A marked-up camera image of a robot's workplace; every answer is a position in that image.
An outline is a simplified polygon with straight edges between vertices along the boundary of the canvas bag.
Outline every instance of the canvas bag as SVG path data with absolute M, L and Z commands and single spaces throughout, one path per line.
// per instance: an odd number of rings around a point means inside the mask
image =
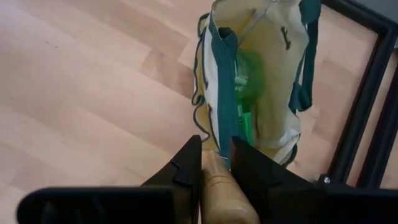
M 246 138 L 235 92 L 242 52 L 261 62 L 255 79 L 261 94 L 251 106 L 254 147 L 279 164 L 294 159 L 301 133 L 295 112 L 312 105 L 320 5 L 320 0 L 218 0 L 200 18 L 193 119 L 206 134 L 203 148 L 219 150 L 227 165 L 231 137 Z

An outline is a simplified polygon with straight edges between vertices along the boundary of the green bag handle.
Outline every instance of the green bag handle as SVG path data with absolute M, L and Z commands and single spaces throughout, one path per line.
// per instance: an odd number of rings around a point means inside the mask
M 320 0 L 303 0 L 300 2 L 299 7 L 302 15 L 302 23 L 303 25 L 307 25 L 309 42 L 304 56 L 298 65 L 289 108 L 294 111 L 305 111 L 312 106 L 312 83 L 318 44 L 318 20 L 321 13 L 321 2 Z M 300 85 L 299 79 L 303 64 L 303 81 L 302 85 Z

